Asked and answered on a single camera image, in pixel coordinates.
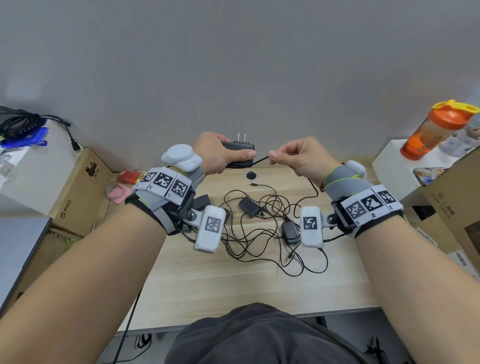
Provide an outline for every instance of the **power adapter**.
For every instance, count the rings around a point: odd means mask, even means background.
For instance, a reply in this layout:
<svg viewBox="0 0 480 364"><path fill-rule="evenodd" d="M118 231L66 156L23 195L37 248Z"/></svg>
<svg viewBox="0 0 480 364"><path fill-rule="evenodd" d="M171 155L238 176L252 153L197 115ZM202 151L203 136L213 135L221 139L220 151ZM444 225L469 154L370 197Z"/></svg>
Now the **power adapter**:
<svg viewBox="0 0 480 364"><path fill-rule="evenodd" d="M282 236L288 245L300 243L300 229L293 221L287 221L282 224Z"/></svg>
<svg viewBox="0 0 480 364"><path fill-rule="evenodd" d="M230 150L252 149L255 150L255 146L245 141L246 135L243 135L243 142L240 141L240 133L238 140L233 142L222 142L223 146ZM227 168L250 168L253 165L253 159L245 160L243 162L232 162L227 165Z"/></svg>
<svg viewBox="0 0 480 364"><path fill-rule="evenodd" d="M262 212L262 208L247 196L240 200L239 206L243 211L249 214L251 218Z"/></svg>

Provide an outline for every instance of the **pink object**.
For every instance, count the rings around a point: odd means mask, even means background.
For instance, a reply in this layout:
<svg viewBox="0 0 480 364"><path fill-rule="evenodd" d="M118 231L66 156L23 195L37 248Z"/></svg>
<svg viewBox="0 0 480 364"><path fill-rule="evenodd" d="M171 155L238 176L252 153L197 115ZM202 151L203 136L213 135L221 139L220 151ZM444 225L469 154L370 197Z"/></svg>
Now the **pink object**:
<svg viewBox="0 0 480 364"><path fill-rule="evenodd" d="M130 195L131 190L131 188L128 188L121 183L112 183L108 185L106 193L110 200L120 205Z"/></svg>

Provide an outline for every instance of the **clear plastic bottle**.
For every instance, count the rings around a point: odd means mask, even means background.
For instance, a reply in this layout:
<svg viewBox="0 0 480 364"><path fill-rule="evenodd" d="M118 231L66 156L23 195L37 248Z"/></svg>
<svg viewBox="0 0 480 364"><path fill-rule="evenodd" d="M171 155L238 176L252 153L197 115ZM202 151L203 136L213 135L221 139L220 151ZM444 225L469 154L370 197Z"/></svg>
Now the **clear plastic bottle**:
<svg viewBox="0 0 480 364"><path fill-rule="evenodd" d="M467 126L446 138L438 148L452 157L462 157L480 145L480 119L469 122Z"/></svg>
<svg viewBox="0 0 480 364"><path fill-rule="evenodd" d="M468 124L480 112L476 106L448 100L433 105L425 121L416 129L400 149L410 160L419 160L455 131Z"/></svg>

